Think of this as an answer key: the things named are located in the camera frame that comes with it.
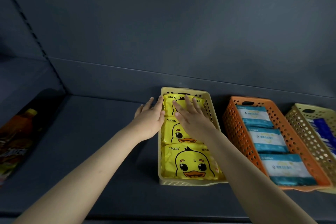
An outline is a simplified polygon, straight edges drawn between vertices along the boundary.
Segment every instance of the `black eye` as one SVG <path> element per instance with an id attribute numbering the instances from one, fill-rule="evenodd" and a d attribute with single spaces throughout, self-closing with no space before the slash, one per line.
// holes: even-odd
<path id="1" fill-rule="evenodd" d="M 180 164 L 182 171 L 188 171 L 188 166 L 186 164 Z"/>
<path id="2" fill-rule="evenodd" d="M 201 164 L 198 165 L 198 169 L 201 170 L 201 171 L 205 171 L 205 170 L 207 170 L 207 165 L 201 163 Z"/>
<path id="3" fill-rule="evenodd" d="M 178 139 L 181 139 L 181 138 L 183 137 L 183 135 L 182 135 L 182 133 L 177 132 L 177 133 L 176 133 L 176 137 L 177 137 Z"/>

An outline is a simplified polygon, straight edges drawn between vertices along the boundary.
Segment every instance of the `teal package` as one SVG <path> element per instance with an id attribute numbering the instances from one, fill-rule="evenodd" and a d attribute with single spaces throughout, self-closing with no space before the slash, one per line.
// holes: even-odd
<path id="1" fill-rule="evenodd" d="M 298 154 L 259 154 L 259 156 L 270 179 L 276 185 L 317 185 Z"/>
<path id="2" fill-rule="evenodd" d="M 246 126 L 259 153 L 288 153 L 288 148 L 279 129 Z"/>
<path id="3" fill-rule="evenodd" d="M 271 122 L 265 107 L 245 105 L 236 105 L 236 107 L 246 125 L 260 128 L 273 127 L 273 123 Z"/>

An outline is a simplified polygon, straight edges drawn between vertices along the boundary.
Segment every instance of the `duck beak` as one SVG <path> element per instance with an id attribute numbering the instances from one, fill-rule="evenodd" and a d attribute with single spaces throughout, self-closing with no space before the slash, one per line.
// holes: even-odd
<path id="1" fill-rule="evenodd" d="M 183 139 L 179 139 L 178 140 L 180 143 L 195 143 L 197 142 L 197 140 L 193 139 L 193 138 L 183 138 Z"/>
<path id="2" fill-rule="evenodd" d="M 205 172 L 198 171 L 183 172 L 183 174 L 188 178 L 199 178 L 205 176 Z"/>

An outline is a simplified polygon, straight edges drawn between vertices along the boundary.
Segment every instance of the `beige basket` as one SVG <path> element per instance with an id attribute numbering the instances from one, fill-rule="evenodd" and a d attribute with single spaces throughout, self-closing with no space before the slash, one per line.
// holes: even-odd
<path id="1" fill-rule="evenodd" d="M 201 90 L 192 90 L 186 88 L 170 88 L 170 87 L 163 87 L 161 89 L 161 95 L 174 93 L 174 94 L 187 94 L 193 95 L 199 98 L 204 99 L 204 109 L 208 114 L 209 119 L 215 125 L 216 129 L 219 131 L 221 130 L 219 127 L 219 123 L 217 120 L 217 116 L 215 113 L 215 108 L 213 107 L 210 94 L 206 91 Z M 218 183 L 227 183 L 228 181 L 226 178 L 222 180 L 189 180 L 189 179 L 172 179 L 172 178 L 164 178 L 161 175 L 161 130 L 159 131 L 159 143 L 158 143 L 158 166 L 157 166 L 157 173 L 159 175 L 160 184 L 162 185 L 175 185 L 175 186 L 208 186 Z"/>
<path id="2" fill-rule="evenodd" d="M 336 160 L 306 118 L 324 118 L 336 136 L 336 113 L 331 109 L 296 103 L 286 114 L 286 119 L 333 183 L 333 188 L 319 189 L 319 191 L 336 194 Z"/>

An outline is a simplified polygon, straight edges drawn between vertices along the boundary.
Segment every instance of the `plastic basket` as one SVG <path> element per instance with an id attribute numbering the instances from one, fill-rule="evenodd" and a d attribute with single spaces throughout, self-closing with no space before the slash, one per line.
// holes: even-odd
<path id="1" fill-rule="evenodd" d="M 333 183 L 333 188 L 320 191 L 336 194 L 336 160 L 306 118 L 324 118 L 334 136 L 336 136 L 336 112 L 314 105 L 296 103 L 286 114 L 288 122 Z"/>
<path id="2" fill-rule="evenodd" d="M 316 186 L 279 186 L 283 190 L 295 189 L 300 191 L 313 191 L 332 186 L 330 179 L 317 163 L 317 160 L 309 152 L 295 130 L 288 123 L 275 103 L 269 99 L 236 97 L 232 96 L 223 115 L 223 122 L 229 140 L 235 145 L 256 167 L 267 177 L 259 154 L 247 132 L 246 126 L 239 115 L 236 105 L 264 106 L 275 128 L 278 128 L 287 144 L 290 153 L 299 154 L 309 173 L 316 179 Z"/>
<path id="3" fill-rule="evenodd" d="M 217 116 L 215 113 L 215 108 L 213 107 L 212 100 L 210 94 L 206 91 L 201 90 L 192 90 L 186 88 L 171 88 L 171 87 L 163 87 L 161 89 L 161 95 L 175 93 L 175 94 L 187 94 L 193 95 L 199 98 L 204 99 L 204 109 L 205 112 L 208 114 L 209 119 L 215 125 L 216 129 L 219 131 L 221 130 L 219 127 L 219 123 L 217 120 Z M 189 180 L 189 179 L 172 179 L 172 178 L 164 178 L 161 175 L 161 130 L 159 131 L 159 143 L 158 143 L 158 166 L 157 166 L 157 173 L 159 175 L 160 184 L 162 185 L 175 185 L 175 186 L 208 186 L 214 185 L 218 183 L 227 183 L 228 181 L 226 178 L 222 180 Z"/>

